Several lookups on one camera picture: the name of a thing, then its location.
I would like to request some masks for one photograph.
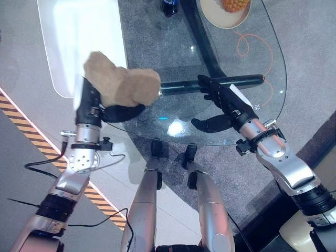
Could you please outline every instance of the tan sponge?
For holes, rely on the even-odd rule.
[[[116,67],[94,51],[84,63],[85,77],[100,92],[104,107],[151,105],[159,96],[160,76],[152,69]]]

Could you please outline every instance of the beige plate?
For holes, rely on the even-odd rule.
[[[201,0],[201,8],[204,16],[214,26],[221,29],[232,29],[245,20],[251,8],[251,1],[245,9],[234,13],[224,10],[222,0]]]

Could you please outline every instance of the black cable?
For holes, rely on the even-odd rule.
[[[105,221],[107,221],[109,218],[113,217],[114,215],[116,215],[116,214],[118,214],[118,213],[120,213],[121,211],[124,211],[124,210],[126,210],[126,223],[127,223],[128,227],[130,228],[130,231],[131,231],[131,233],[132,233],[131,238],[130,238],[130,240],[129,240],[129,242],[128,242],[128,246],[127,246],[127,252],[128,252],[128,251],[130,250],[130,247],[131,247],[131,244],[132,244],[132,241],[133,241],[134,231],[133,231],[133,229],[132,229],[132,227],[131,227],[131,224],[130,224],[129,221],[128,221],[128,208],[126,208],[126,207],[123,208],[122,210],[119,210],[119,211],[116,212],[115,214],[110,215],[109,217],[107,217],[106,219],[102,220],[101,222],[99,222],[99,223],[97,223],[97,224],[94,224],[94,225],[69,224],[68,227],[96,227],[96,226],[98,226],[98,225],[104,223]]]
[[[12,198],[7,198],[7,199],[10,200],[10,201],[14,201],[14,202],[29,205],[29,206],[40,207],[40,205],[37,205],[37,204],[32,204],[32,203],[28,203],[28,202],[24,202],[24,201],[18,201],[16,199],[12,199]],[[109,217],[107,217],[106,219],[102,220],[101,222],[99,222],[97,224],[94,224],[94,225],[69,224],[68,227],[96,227],[96,226],[104,223],[105,221],[107,221],[109,218],[113,217],[114,215],[116,215],[116,214],[118,214],[118,213],[120,213],[121,211],[124,211],[124,210],[126,210],[126,223],[127,223],[128,227],[130,228],[130,231],[132,233],[131,238],[130,238],[129,243],[128,243],[128,246],[127,246],[127,252],[128,252],[130,250],[130,247],[131,247],[131,244],[132,244],[132,241],[133,241],[134,231],[133,231],[133,228],[131,227],[131,224],[128,221],[128,208],[127,207],[123,208],[122,210],[119,210],[115,214],[110,215]]]
[[[231,219],[231,221],[232,221],[232,222],[235,224],[235,226],[237,227],[237,229],[238,229],[238,231],[239,231],[239,233],[240,233],[240,235],[241,235],[243,241],[245,242],[245,244],[246,244],[248,250],[249,250],[250,252],[254,252],[254,250],[252,249],[250,243],[249,243],[248,240],[246,239],[245,235],[243,234],[243,232],[242,232],[242,231],[240,230],[240,228],[238,227],[237,223],[233,220],[233,218],[231,217],[231,215],[229,215],[229,213],[227,213],[227,215],[229,216],[229,218]]]
[[[33,168],[31,166],[48,164],[48,163],[52,163],[52,162],[55,162],[55,161],[59,160],[65,154],[65,150],[67,149],[67,145],[68,145],[68,141],[63,141],[62,142],[62,150],[61,150],[61,153],[57,157],[55,157],[53,159],[44,160],[44,161],[39,161],[39,162],[25,164],[25,168],[28,169],[28,170],[30,170],[30,171],[34,171],[34,172],[38,172],[38,173],[41,173],[41,174],[45,174],[45,175],[48,175],[48,176],[50,176],[50,177],[52,177],[54,179],[57,179],[57,176],[53,175],[52,173],[45,172],[45,171],[42,171],[40,169]]]
[[[14,202],[17,202],[17,203],[25,204],[25,205],[28,205],[28,206],[40,207],[40,205],[36,205],[36,204],[24,202],[24,201],[18,201],[18,200],[13,199],[13,198],[7,198],[7,199],[10,200],[10,201],[14,201]]]

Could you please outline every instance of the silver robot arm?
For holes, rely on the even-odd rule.
[[[215,80],[198,76],[205,99],[213,100],[224,114],[192,124],[204,132],[233,127],[245,140],[237,141],[241,154],[256,153],[258,161],[274,176],[281,188],[302,211],[313,227],[310,236],[318,252],[336,251],[336,199],[321,184],[308,165],[294,155],[275,120],[259,121],[249,101],[234,86],[224,87]]]
[[[63,251],[64,245],[54,237],[63,235],[67,220],[89,183],[90,172],[98,168],[96,151],[112,149],[109,139],[99,141],[102,118],[100,93],[84,79],[81,102],[76,111],[76,133],[61,133],[65,137],[64,143],[69,136],[76,136],[71,145],[70,162],[20,231],[11,252]]]

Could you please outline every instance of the pineapple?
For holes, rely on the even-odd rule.
[[[222,0],[227,12],[238,12],[246,7],[250,0]]]

